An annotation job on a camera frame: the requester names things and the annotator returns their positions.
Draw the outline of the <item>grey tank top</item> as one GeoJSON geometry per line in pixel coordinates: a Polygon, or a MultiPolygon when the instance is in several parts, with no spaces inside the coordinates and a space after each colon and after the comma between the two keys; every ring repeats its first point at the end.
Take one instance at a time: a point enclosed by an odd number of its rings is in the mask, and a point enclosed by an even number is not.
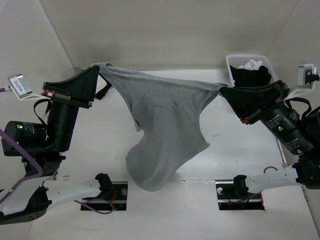
{"type": "Polygon", "coordinates": [[[99,62],[100,75],[124,100],[141,140],[126,155],[134,182],[159,191],[175,172],[206,150],[200,115],[219,95],[222,83],[154,76],[99,62]]]}

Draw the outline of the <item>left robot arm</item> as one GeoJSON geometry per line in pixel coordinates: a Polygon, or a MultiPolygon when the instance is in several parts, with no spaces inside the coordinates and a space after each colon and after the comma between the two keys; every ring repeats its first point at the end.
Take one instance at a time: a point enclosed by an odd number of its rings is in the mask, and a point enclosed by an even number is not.
{"type": "Polygon", "coordinates": [[[22,179],[0,192],[2,225],[32,222],[67,202],[107,201],[114,192],[106,173],[71,186],[55,189],[46,185],[70,148],[79,109],[92,106],[99,71],[94,65],[67,80],[45,82],[39,102],[47,104],[47,120],[10,121],[0,132],[4,155],[21,157],[23,169],[22,179]]]}

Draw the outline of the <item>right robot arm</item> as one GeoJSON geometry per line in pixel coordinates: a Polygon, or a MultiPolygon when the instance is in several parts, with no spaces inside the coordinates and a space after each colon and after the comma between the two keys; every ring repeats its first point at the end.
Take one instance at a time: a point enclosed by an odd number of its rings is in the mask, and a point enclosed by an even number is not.
{"type": "Polygon", "coordinates": [[[292,155],[294,164],[260,175],[237,175],[232,192],[247,198],[267,189],[285,186],[320,188],[320,109],[311,107],[299,114],[287,96],[290,89],[278,80],[259,87],[222,87],[220,94],[227,100],[243,124],[262,124],[292,155]]]}

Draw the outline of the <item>folded black tank top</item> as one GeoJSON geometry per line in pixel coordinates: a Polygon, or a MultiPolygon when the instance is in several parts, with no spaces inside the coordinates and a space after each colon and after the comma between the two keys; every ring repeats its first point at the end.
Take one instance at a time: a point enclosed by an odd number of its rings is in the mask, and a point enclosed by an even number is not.
{"type": "Polygon", "coordinates": [[[98,100],[103,99],[111,87],[112,84],[99,73],[97,76],[95,98],[98,100]]]}

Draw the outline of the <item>black tank top in basket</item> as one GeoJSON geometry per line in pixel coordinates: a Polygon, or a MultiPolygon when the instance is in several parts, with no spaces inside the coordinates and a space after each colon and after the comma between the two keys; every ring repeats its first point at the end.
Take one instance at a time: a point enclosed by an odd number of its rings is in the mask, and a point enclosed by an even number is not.
{"type": "Polygon", "coordinates": [[[235,87],[261,87],[271,82],[272,75],[265,66],[258,70],[239,69],[230,65],[235,87]]]}

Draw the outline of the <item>white tank top in basket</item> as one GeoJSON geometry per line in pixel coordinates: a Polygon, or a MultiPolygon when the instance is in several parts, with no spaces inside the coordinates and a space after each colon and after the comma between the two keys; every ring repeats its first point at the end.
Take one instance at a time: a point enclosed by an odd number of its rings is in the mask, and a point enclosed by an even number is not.
{"type": "Polygon", "coordinates": [[[259,68],[263,65],[263,62],[261,60],[255,61],[253,59],[250,59],[243,68],[248,71],[258,71],[259,68]]]}

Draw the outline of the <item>white plastic laundry basket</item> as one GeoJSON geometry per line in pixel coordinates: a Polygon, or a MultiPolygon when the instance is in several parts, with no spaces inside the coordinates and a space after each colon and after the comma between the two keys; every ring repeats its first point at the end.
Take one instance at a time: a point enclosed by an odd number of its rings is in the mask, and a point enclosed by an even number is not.
{"type": "Polygon", "coordinates": [[[228,70],[229,83],[235,86],[235,80],[232,75],[231,67],[236,69],[257,70],[258,67],[264,66],[271,75],[270,82],[273,83],[279,80],[279,77],[274,70],[270,60],[259,54],[230,54],[225,57],[226,66],[228,70]]]}

